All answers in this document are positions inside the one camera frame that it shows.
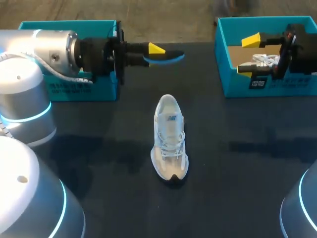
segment shoe logo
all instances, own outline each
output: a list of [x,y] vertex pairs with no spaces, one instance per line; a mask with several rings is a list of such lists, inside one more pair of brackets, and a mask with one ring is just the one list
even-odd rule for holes
[[176,120],[176,116],[169,116],[167,120]]

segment silver cylinder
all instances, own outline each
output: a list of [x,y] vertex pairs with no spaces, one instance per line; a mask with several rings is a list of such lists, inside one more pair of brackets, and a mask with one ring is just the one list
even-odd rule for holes
[[0,154],[0,238],[83,238],[82,207],[36,154],[8,137]]
[[0,62],[0,118],[14,138],[31,147],[49,141],[56,133],[51,107],[35,62],[23,58]]
[[317,238],[317,162],[284,198],[280,225],[285,238]]
[[73,31],[0,30],[0,50],[36,54],[55,71],[74,77],[79,73],[74,57],[77,34]]

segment label on box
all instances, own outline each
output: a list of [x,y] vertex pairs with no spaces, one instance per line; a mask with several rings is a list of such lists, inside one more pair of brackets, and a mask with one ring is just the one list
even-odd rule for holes
[[90,83],[49,83],[49,89],[53,94],[91,93],[90,86]]
[[251,78],[249,89],[264,89],[267,82],[267,77]]

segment shoe sole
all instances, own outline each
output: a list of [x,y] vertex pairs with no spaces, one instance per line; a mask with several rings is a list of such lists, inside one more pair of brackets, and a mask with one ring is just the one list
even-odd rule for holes
[[[183,177],[183,178],[179,178],[180,181],[182,181],[182,180],[185,179],[185,177],[186,177],[186,175],[187,175],[187,172],[188,172],[188,168],[189,168],[188,156],[185,155],[185,158],[186,158],[186,164],[187,164],[187,166],[186,166],[186,171],[185,171],[184,177]],[[151,160],[152,160],[152,164],[153,164],[153,166],[154,166],[155,171],[156,171],[157,174],[161,177],[161,179],[163,179],[164,181],[170,181],[170,180],[165,179],[165,178],[162,176],[162,174],[159,172],[159,169],[158,169],[158,167],[157,167],[157,165],[156,165],[155,158],[154,158],[154,148],[152,148],[152,150],[151,150]]]

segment blue led ring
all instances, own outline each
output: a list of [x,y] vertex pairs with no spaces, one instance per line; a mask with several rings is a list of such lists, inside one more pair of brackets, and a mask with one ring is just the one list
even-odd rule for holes
[[4,116],[0,115],[1,116],[1,119],[5,122],[10,122],[10,123],[23,123],[23,122],[27,122],[27,121],[31,121],[31,120],[35,120],[41,116],[43,116],[45,113],[47,113],[52,107],[52,103],[50,102],[48,108],[46,108],[43,112],[41,112],[40,114],[37,114],[33,117],[30,117],[30,118],[25,118],[25,119],[8,119],[8,118],[5,118]]

